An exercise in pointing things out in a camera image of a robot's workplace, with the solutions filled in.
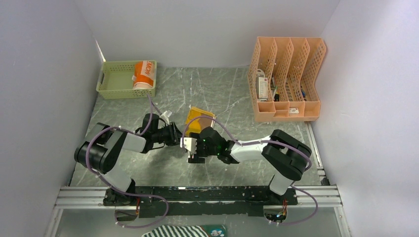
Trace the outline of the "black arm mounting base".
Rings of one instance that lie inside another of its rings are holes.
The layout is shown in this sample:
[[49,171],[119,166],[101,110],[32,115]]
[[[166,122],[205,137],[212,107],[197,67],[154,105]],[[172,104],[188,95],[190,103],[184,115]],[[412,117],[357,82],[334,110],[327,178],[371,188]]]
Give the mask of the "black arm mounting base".
[[191,215],[263,216],[268,206],[297,205],[296,191],[288,188],[283,195],[268,186],[156,187],[137,186],[139,197],[107,189],[103,206],[139,209],[140,218]]

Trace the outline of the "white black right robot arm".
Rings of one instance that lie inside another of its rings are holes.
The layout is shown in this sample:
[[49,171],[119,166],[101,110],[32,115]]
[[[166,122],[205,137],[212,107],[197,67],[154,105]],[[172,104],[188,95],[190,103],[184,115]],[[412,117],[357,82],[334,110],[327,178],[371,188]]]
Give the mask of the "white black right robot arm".
[[226,140],[212,127],[207,127],[199,134],[192,133],[189,137],[181,138],[180,146],[188,152],[189,163],[203,163],[210,156],[217,157],[225,164],[267,161],[276,170],[266,192],[271,204],[283,201],[289,186],[301,180],[311,166],[311,149],[279,129],[260,139],[233,141]]

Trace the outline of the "yellow brown towel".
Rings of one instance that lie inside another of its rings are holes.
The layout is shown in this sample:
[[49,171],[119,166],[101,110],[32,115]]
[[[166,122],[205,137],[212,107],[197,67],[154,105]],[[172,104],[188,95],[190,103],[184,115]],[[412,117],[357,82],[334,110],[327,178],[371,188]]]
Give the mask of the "yellow brown towel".
[[[207,117],[212,117],[212,118],[216,118],[216,115],[212,112],[209,111],[205,111],[202,109],[199,109],[197,107],[191,107],[190,111],[186,117],[186,122],[185,124],[187,125],[192,119],[199,117],[199,116],[207,116]],[[194,120],[193,122],[190,123],[190,125],[188,126],[187,130],[186,130],[186,137],[189,136],[190,133],[197,133],[199,134],[204,128],[206,127],[213,127],[214,126],[214,121],[209,119],[209,118],[198,118],[196,120]]]

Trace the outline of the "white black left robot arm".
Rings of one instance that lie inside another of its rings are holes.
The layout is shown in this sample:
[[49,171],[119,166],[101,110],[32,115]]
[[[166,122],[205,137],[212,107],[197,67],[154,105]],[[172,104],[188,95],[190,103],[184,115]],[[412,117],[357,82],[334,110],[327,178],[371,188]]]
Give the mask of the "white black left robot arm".
[[146,154],[180,144],[182,133],[174,122],[148,113],[134,132],[97,123],[79,144],[74,160],[106,181],[104,206],[131,205],[139,200],[135,181],[117,164],[121,150]]

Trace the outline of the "orange white patterned towel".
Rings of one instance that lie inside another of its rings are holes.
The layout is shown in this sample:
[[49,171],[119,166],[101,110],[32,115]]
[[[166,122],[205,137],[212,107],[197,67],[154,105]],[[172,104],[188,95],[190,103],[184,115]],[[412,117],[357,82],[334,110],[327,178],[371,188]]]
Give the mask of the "orange white patterned towel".
[[134,65],[133,89],[152,89],[155,86],[154,61],[140,61]]

